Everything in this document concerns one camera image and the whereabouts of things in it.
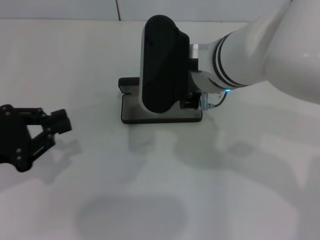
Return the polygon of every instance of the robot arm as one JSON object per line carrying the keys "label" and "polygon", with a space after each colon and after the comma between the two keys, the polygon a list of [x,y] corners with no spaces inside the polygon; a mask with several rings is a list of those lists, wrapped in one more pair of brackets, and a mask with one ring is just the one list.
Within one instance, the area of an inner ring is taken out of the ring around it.
{"label": "robot arm", "polygon": [[141,107],[165,113],[179,101],[182,109],[196,109],[204,93],[266,80],[289,95],[320,104],[319,9],[318,0],[287,0],[209,44],[190,44],[170,18],[152,17],[142,34]]}
{"label": "robot arm", "polygon": [[320,2],[287,0],[278,9],[210,44],[191,44],[191,73],[208,93],[262,81],[296,98],[320,104]]}

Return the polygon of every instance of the white wall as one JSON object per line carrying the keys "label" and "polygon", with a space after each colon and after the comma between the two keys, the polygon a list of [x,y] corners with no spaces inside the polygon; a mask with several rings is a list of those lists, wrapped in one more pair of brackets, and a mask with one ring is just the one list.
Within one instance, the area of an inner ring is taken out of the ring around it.
{"label": "white wall", "polygon": [[[248,22],[284,0],[118,0],[123,20]],[[0,0],[0,18],[117,20],[116,0]]]}
{"label": "white wall", "polygon": [[283,1],[119,0],[119,6],[123,20],[147,20],[162,14],[176,21],[248,22]]}
{"label": "white wall", "polygon": [[0,0],[0,18],[118,20],[115,0]]}

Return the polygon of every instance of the black cable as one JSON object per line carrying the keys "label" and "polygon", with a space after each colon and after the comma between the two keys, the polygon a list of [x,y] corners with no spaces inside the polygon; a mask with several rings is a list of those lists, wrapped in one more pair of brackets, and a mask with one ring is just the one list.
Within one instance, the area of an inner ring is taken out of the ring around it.
{"label": "black cable", "polygon": [[224,93],[224,96],[223,96],[223,98],[221,99],[221,101],[220,101],[217,105],[214,105],[214,107],[215,107],[215,108],[216,108],[216,107],[219,107],[219,106],[225,101],[227,95],[228,95],[228,92],[226,91],[226,92]]}
{"label": "black cable", "polygon": [[118,12],[119,21],[121,21],[121,16],[120,16],[120,10],[119,10],[118,0],[115,0],[115,4],[116,4],[116,10],[117,10],[117,12]]}

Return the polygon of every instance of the white table surface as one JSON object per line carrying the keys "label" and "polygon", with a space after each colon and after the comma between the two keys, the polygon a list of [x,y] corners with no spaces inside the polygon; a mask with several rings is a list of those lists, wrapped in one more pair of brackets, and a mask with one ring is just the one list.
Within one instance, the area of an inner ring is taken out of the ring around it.
{"label": "white table surface", "polygon": [[[207,43],[244,23],[177,25]],[[73,126],[30,171],[0,165],[0,239],[320,239],[320,106],[264,82],[200,123],[122,124],[143,26],[0,20],[0,105]]]}

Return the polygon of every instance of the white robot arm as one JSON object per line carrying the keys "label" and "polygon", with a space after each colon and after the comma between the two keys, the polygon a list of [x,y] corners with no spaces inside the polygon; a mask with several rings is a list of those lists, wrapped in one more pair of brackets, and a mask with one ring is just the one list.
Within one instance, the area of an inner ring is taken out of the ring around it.
{"label": "white robot arm", "polygon": [[192,80],[204,92],[269,81],[320,104],[319,0],[288,0],[273,12],[210,44],[191,44]]}

